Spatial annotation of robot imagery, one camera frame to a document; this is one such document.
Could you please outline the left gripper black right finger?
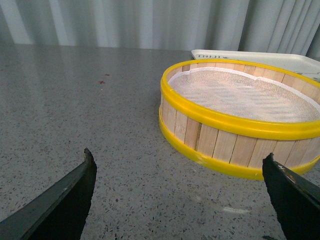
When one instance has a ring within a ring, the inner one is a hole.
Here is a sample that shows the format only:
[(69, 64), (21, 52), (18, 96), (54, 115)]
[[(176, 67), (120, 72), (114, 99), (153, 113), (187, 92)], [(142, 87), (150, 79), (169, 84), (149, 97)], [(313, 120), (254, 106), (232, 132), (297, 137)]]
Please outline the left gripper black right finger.
[(320, 188), (274, 160), (262, 161), (262, 175), (271, 204), (288, 240), (320, 238)]

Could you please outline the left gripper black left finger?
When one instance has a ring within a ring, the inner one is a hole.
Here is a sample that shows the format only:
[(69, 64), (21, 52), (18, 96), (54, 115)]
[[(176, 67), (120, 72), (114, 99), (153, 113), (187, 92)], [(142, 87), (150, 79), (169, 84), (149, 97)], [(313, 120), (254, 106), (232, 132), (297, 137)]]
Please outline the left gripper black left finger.
[(0, 223), (2, 240), (79, 240), (91, 208), (97, 165), (84, 162)]

